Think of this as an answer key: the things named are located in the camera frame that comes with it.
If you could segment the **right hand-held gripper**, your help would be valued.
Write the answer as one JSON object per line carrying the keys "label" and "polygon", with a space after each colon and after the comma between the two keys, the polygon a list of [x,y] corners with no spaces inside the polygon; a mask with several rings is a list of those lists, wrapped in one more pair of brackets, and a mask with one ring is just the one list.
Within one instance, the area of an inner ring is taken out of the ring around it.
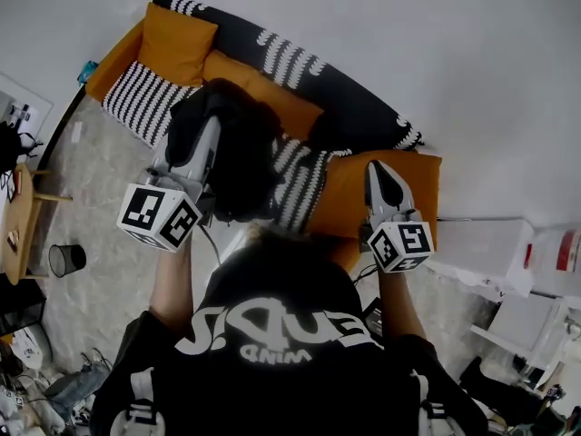
{"label": "right hand-held gripper", "polygon": [[387,164],[371,161],[365,185],[369,217],[361,225],[361,252],[370,253],[384,273],[417,269],[435,248],[408,183]]}

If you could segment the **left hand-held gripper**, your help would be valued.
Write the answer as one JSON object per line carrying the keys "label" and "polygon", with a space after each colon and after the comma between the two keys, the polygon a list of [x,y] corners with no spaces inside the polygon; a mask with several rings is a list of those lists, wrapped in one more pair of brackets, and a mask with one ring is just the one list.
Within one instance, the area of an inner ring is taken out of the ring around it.
{"label": "left hand-held gripper", "polygon": [[197,225],[212,221],[214,193],[206,183],[213,167],[222,125],[216,115],[203,125],[182,167],[156,156],[130,183],[117,226],[135,240],[157,250],[176,253]]}

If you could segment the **black garment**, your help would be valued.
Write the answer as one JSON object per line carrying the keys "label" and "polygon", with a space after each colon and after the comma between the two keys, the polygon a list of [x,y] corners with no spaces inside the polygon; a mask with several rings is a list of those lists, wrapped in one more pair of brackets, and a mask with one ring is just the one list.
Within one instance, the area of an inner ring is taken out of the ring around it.
{"label": "black garment", "polygon": [[272,152],[273,142],[282,136],[278,115],[223,78],[212,79],[170,112],[165,160],[171,170],[191,162],[202,128],[211,118],[220,124],[215,159],[207,174],[216,218],[223,223],[270,218],[270,200],[280,182]]}

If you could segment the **orange sofa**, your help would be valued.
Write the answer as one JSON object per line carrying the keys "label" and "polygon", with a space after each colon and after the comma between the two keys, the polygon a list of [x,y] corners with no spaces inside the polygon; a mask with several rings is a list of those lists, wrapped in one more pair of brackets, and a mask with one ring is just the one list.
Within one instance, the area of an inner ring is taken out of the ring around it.
{"label": "orange sofa", "polygon": [[[88,80],[86,91],[100,104],[119,76],[133,61],[137,61],[143,40],[143,20],[122,38]],[[215,78],[231,81],[255,100],[267,104],[278,115],[281,128],[290,138],[304,142],[311,149],[335,151],[322,149],[310,140],[310,132],[315,122],[322,117],[322,109],[287,93],[256,69],[222,54],[214,48],[213,39],[212,49],[204,60],[201,85]],[[328,236],[331,238],[333,258],[346,268],[352,267],[359,257],[359,231],[356,238]]]}

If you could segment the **person's right forearm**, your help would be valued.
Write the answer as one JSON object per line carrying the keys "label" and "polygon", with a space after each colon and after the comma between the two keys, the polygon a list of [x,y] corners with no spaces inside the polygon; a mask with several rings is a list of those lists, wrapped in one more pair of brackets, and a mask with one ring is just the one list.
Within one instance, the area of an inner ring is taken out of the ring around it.
{"label": "person's right forearm", "polygon": [[402,272],[378,271],[379,298],[382,313],[382,337],[395,340],[405,335],[426,338],[413,306],[407,279]]}

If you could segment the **person's left forearm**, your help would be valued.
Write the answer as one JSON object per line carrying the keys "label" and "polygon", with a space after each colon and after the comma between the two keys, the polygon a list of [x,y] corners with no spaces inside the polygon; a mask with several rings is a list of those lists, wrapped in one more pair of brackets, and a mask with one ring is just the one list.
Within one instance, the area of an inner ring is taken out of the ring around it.
{"label": "person's left forearm", "polygon": [[191,330],[195,310],[189,236],[178,252],[160,252],[148,311],[180,340]]}

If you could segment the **orange square cushion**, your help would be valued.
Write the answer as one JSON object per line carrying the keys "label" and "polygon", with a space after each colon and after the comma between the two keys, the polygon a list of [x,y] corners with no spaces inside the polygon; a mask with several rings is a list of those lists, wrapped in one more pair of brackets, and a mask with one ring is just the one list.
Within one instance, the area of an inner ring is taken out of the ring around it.
{"label": "orange square cushion", "polygon": [[434,155],[404,151],[373,151],[334,158],[326,181],[305,231],[344,238],[356,238],[369,215],[364,202],[365,172],[372,160],[395,170],[409,185],[416,207],[438,236],[439,169],[442,159]]}
{"label": "orange square cushion", "polygon": [[143,20],[140,64],[179,86],[200,86],[203,64],[219,26],[149,3]]}

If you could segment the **black white striped throw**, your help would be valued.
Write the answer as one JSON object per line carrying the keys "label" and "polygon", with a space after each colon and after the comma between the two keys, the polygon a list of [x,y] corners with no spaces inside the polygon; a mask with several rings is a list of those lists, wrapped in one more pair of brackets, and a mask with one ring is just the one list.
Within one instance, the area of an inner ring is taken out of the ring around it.
{"label": "black white striped throw", "polygon": [[283,134],[272,143],[273,168],[280,179],[271,198],[273,221],[292,233],[303,233],[322,193],[327,165],[350,149],[320,151]]}
{"label": "black white striped throw", "polygon": [[155,149],[167,134],[171,109],[199,87],[179,86],[133,61],[102,101],[102,108],[145,144]]}

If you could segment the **white box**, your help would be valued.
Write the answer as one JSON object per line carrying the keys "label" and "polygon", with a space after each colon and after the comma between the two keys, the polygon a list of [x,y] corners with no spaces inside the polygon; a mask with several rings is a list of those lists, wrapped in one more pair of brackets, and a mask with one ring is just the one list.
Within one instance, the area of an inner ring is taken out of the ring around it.
{"label": "white box", "polygon": [[439,221],[437,251],[427,266],[492,302],[527,297],[534,284],[526,267],[533,236],[523,219]]}

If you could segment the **black blanket white pattern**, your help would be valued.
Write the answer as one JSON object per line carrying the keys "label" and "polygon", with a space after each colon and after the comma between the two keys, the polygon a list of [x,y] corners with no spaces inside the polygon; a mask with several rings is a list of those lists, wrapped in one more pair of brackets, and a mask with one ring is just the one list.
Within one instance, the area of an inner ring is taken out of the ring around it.
{"label": "black blanket white pattern", "polygon": [[359,153],[412,151],[423,144],[421,132],[375,94],[282,36],[194,0],[153,2],[216,24],[215,49],[322,109],[322,117],[310,132],[311,142],[318,147]]}

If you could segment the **black floor device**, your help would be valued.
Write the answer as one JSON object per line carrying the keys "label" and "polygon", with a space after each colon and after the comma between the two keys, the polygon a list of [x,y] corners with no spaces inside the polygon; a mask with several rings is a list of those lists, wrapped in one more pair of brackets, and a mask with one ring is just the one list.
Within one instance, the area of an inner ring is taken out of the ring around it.
{"label": "black floor device", "polygon": [[363,321],[366,324],[371,337],[380,341],[382,339],[382,304],[376,297],[363,311]]}

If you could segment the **teal object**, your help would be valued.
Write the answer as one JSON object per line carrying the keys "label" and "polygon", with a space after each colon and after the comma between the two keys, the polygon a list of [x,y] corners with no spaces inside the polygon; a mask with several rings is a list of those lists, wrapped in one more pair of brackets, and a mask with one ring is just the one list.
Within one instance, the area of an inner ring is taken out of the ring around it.
{"label": "teal object", "polygon": [[95,61],[86,62],[80,74],[77,76],[78,84],[80,86],[86,85],[98,66],[99,64],[96,63]]}

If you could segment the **white package red label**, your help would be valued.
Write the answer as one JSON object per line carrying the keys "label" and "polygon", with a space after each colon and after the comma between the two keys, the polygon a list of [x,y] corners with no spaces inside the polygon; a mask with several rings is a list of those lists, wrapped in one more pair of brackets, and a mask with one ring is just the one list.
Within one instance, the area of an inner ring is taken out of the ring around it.
{"label": "white package red label", "polygon": [[581,298],[581,225],[537,230],[527,246],[524,266],[534,291]]}

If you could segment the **white shelf unit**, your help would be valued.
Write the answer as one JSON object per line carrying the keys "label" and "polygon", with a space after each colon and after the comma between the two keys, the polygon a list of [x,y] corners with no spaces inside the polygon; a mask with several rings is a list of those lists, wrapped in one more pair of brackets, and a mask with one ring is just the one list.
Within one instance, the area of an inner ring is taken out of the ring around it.
{"label": "white shelf unit", "polygon": [[570,308],[563,298],[507,295],[486,329],[473,324],[470,330],[522,358],[525,372],[541,370],[539,381],[544,383],[562,360],[569,321]]}

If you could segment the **black bag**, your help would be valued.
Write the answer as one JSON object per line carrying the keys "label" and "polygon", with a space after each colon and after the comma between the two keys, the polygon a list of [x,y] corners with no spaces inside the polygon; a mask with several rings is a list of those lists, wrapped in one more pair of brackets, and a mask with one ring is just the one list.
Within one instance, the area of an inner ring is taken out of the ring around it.
{"label": "black bag", "polygon": [[[32,144],[23,145],[22,135],[30,138]],[[12,124],[0,122],[0,175],[12,172],[19,157],[34,158],[33,150],[42,145],[44,143],[36,141],[29,133],[19,133]]]}

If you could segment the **round wooden table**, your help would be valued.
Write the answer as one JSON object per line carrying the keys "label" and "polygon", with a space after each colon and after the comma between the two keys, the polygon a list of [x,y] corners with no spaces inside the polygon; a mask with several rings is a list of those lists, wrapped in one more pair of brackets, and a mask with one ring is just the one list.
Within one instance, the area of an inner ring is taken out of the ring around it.
{"label": "round wooden table", "polygon": [[40,193],[35,189],[34,178],[49,171],[28,169],[25,163],[15,167],[17,189],[13,200],[5,208],[1,243],[2,271],[12,285],[21,280],[44,280],[45,275],[27,273],[30,250],[36,223],[44,202],[71,202],[70,196]]}

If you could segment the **person's black printed t-shirt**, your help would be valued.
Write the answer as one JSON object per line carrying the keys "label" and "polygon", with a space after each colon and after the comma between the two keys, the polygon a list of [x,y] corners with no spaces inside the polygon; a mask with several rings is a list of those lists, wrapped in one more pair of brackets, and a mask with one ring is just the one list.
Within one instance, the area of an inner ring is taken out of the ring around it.
{"label": "person's black printed t-shirt", "polygon": [[149,308],[128,325],[91,436],[487,436],[427,338],[374,340],[354,282],[311,243],[249,243],[195,307],[180,340]]}

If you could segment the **black boot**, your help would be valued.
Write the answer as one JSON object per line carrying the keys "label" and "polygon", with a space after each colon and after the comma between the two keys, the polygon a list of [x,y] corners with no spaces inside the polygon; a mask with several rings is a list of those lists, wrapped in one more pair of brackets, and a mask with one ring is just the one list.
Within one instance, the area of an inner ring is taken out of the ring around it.
{"label": "black boot", "polygon": [[548,412],[536,395],[488,378],[481,370],[482,358],[475,357],[459,377],[460,387],[505,420],[508,426],[531,424]]}

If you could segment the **black storage box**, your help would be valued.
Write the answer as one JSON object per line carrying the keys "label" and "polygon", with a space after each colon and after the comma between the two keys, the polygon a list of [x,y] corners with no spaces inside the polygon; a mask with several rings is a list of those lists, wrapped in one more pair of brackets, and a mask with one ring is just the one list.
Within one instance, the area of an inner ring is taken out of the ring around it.
{"label": "black storage box", "polygon": [[36,280],[21,280],[12,285],[0,273],[0,337],[39,323],[46,298]]}

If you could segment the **gray crumpled cloth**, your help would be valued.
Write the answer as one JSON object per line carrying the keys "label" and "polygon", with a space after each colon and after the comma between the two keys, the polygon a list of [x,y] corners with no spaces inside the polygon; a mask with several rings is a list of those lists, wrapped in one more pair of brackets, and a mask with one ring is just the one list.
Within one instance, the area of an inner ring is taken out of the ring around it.
{"label": "gray crumpled cloth", "polygon": [[103,362],[85,364],[80,371],[57,379],[46,389],[44,396],[59,416],[68,421],[74,406],[96,393],[110,371]]}

